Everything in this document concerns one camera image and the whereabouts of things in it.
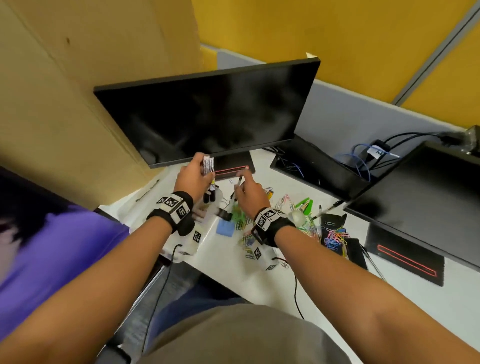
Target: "monitor screen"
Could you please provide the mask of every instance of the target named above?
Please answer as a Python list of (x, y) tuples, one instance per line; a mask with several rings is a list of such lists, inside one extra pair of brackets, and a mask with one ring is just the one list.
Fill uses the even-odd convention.
[(293, 137), (320, 60), (260, 64), (95, 87), (151, 167), (257, 149)]
[(479, 176), (480, 158), (425, 142), (346, 211), (480, 267)]

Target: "desk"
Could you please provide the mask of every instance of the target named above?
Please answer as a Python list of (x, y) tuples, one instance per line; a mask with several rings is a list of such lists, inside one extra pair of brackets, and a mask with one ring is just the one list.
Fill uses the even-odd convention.
[[(274, 154), (264, 150), (254, 150), (251, 154), (256, 169), (255, 180), (274, 190), (271, 200), (273, 205), (284, 194), (288, 194), (294, 201), (310, 197), (314, 201), (314, 207), (318, 207), (319, 204), (323, 207), (330, 206), (336, 201), (325, 193), (271, 170), (270, 163)], [(179, 166), (169, 167), (169, 171), (156, 186), (156, 197), (172, 191), (179, 168)], [(230, 196), (233, 192), (233, 184), (229, 180), (219, 181), (217, 185), (226, 196)], [(155, 203), (154, 198), (149, 197), (149, 199), (152, 200), (151, 203)], [(116, 212), (126, 200), (128, 198), (102, 208), (117, 217)], [(143, 211), (139, 211), (138, 214), (146, 216), (150, 210), (151, 204), (145, 205)], [(342, 206), (332, 210), (332, 213), (342, 214)], [(361, 244), (365, 243), (368, 228), (366, 221), (349, 215), (345, 227), (352, 237), (358, 238)], [(228, 238), (215, 234), (213, 238), (203, 241), (197, 253), (186, 257), (185, 261), (252, 303), (265, 304), (299, 317), (293, 299), (295, 279), (291, 269), (278, 266), (271, 271), (260, 270), (255, 261), (244, 258), (244, 253), (237, 244), (238, 238), (235, 235), (233, 238)], [(172, 249), (174, 244), (175, 239), (172, 236), (166, 243), (166, 249)], [(479, 272), (445, 259), (444, 286), (439, 287), (375, 255), (372, 255), (372, 259), (388, 283), (447, 329), (480, 351)], [(368, 261), (367, 265), (370, 272), (376, 274)], [(353, 363), (361, 363), (300, 285), (297, 290), (297, 300), (306, 320), (321, 327), (347, 353)]]

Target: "black wrist strap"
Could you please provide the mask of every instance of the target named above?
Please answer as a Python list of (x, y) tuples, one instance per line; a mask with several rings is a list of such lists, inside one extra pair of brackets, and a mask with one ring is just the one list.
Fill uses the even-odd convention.
[(192, 197), (184, 191), (177, 191), (160, 198), (147, 219), (152, 216), (161, 217), (171, 225), (172, 234), (178, 231), (180, 236), (186, 236), (195, 227), (192, 208)]
[(295, 224), (281, 210), (267, 207), (255, 217), (252, 234), (260, 243), (276, 248), (275, 235), (284, 226), (295, 227)]

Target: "monitor stand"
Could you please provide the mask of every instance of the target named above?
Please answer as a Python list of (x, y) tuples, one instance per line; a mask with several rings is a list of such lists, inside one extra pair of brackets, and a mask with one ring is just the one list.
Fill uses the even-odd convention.
[(365, 249), (432, 283), (444, 285), (443, 256), (373, 223), (368, 226)]
[(250, 169), (255, 173), (250, 152), (239, 152), (215, 157), (215, 180), (224, 180), (235, 177), (239, 170)]

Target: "blue sponge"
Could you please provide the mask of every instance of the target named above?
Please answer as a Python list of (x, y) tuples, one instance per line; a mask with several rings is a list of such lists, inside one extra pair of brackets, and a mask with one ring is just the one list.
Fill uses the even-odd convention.
[(233, 221), (220, 220), (216, 228), (216, 233), (232, 237), (235, 232), (235, 223)]

